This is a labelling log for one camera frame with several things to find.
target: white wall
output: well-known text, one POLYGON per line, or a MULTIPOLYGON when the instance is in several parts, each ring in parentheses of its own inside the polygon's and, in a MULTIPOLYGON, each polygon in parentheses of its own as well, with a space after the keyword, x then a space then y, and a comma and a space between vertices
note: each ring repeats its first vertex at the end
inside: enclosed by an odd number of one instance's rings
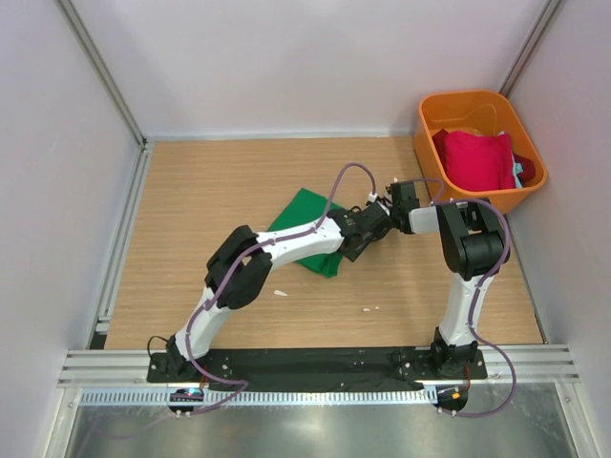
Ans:
POLYGON ((146 135, 411 131, 498 89, 542 0, 75 0, 146 135))
POLYGON ((30 457, 83 348, 137 147, 51 0, 0 2, 0 456, 30 457))
POLYGON ((567 2, 512 101, 549 181, 511 215, 548 337, 567 342, 611 448, 611 3, 567 2))

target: metal floor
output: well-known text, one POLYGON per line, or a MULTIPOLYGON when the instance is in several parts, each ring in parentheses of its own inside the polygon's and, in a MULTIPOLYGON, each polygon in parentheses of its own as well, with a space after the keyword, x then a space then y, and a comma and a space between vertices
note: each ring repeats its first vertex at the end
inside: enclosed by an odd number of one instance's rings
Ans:
MULTIPOLYGON (((473 385, 468 411, 497 406, 508 385, 473 385)), ((165 406, 82 406, 72 458, 577 457, 554 384, 519 385, 513 402, 480 420, 433 406, 229 407, 160 421, 165 406), (111 434, 132 434, 113 440, 111 434)))

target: orange bin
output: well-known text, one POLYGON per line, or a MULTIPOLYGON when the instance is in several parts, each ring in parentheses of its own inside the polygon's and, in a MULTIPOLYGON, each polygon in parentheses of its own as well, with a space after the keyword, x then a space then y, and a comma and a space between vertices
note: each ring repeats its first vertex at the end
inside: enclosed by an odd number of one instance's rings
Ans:
MULTIPOLYGON (((464 91, 440 93, 426 97, 420 103, 420 119, 414 139, 414 148, 425 177, 434 177, 446 183, 440 201, 450 198, 488 198, 503 214, 511 212, 529 194, 540 188, 547 179, 547 171, 524 126, 517 118, 509 100, 493 91, 464 91), (441 129, 465 131, 475 135, 510 135, 514 151, 528 157, 535 164, 535 177, 521 189, 503 189, 472 192, 450 182, 432 143, 432 136, 441 129)), ((427 183, 431 196, 439 185, 427 183)))

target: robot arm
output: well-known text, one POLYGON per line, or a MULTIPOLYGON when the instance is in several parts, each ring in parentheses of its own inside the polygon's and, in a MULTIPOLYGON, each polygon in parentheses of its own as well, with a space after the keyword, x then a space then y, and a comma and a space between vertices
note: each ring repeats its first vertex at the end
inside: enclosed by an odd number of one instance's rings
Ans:
MULTIPOLYGON (((206 277, 206 287, 201 294, 196 309, 211 301, 218 284, 226 274, 228 265, 243 251, 246 245, 269 239, 286 239, 286 236, 300 234, 314 227, 317 220, 277 232, 253 234, 246 226, 240 227, 227 239, 223 246, 208 262, 210 274, 206 277)), ((329 254, 338 251, 345 238, 333 219, 325 218, 313 233, 277 241, 255 252, 248 264, 240 268, 227 284, 225 291, 216 303, 204 313, 199 314, 191 329, 193 356, 197 359, 208 353, 212 339, 222 324, 239 308, 252 302, 259 295, 267 274, 278 267, 308 256, 329 254)), ((185 325, 175 336, 179 354, 187 358, 185 325)))
MULTIPOLYGON (((482 275, 502 254, 500 224, 493 212, 476 203, 420 208, 411 181, 392 183, 387 191, 384 198, 371 197, 363 210, 353 207, 328 212, 316 230, 298 238, 288 236, 314 228, 318 221, 273 233, 256 234, 248 226, 237 228, 207 263, 206 286, 196 308, 207 303, 207 310, 199 313, 192 323, 189 339, 194 358, 205 356, 222 324, 258 297, 271 271, 316 254, 340 252, 355 261, 370 243, 395 228, 404 234, 440 233, 444 258, 453 272, 453 284, 446 315, 435 330, 432 363, 437 373, 448 376, 462 370, 466 363, 472 363, 477 350, 477 341, 469 327, 473 294, 482 275), (265 240, 274 241, 255 249, 248 262, 240 262, 218 300, 210 304, 230 265, 244 250, 265 240)), ((489 277, 479 287, 471 319, 474 328, 493 278, 489 277)), ((168 368, 177 375, 192 369, 186 333, 187 325, 166 345, 168 368)))

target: wooden surface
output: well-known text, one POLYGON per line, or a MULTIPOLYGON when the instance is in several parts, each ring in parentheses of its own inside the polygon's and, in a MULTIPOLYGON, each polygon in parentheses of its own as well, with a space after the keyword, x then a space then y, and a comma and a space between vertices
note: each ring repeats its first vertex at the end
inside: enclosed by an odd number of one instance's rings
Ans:
MULTIPOLYGON (((179 330, 200 299, 206 262, 236 226, 265 230, 302 186, 327 196, 349 161, 366 164, 379 188, 394 177, 421 176, 406 137, 158 143, 106 348, 144 348, 149 336, 179 330)), ((369 190, 367 176, 353 169, 335 200, 363 205, 369 190)), ((428 202, 423 185, 418 195, 428 202)), ((450 281, 438 235, 392 231, 355 263, 343 260, 334 279, 295 263, 274 272, 214 346, 429 344, 450 281)), ((515 257, 489 290, 479 330, 499 344, 541 342, 515 257)))

